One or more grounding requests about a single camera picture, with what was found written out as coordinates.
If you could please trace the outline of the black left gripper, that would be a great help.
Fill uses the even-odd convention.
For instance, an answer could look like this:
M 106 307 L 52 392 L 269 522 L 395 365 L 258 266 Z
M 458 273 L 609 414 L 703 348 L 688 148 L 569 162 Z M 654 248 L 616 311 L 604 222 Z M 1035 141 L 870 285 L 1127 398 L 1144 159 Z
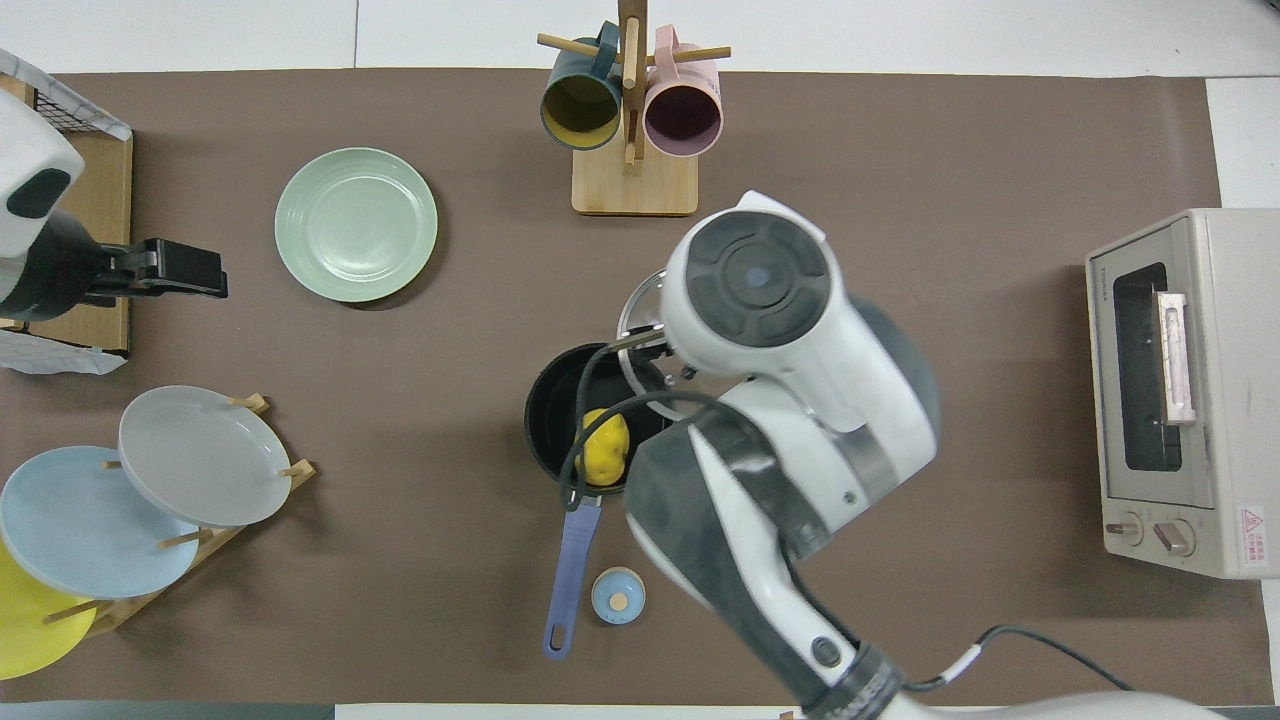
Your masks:
M 145 255 L 155 254 L 155 261 Z M 218 252 L 165 238 L 129 246 L 99 243 L 70 213 L 54 210 L 26 254 L 1 314 L 18 322 L 49 322 L 81 304 L 113 307 L 119 297 L 142 297 L 140 269 L 155 265 L 150 296 L 229 296 Z

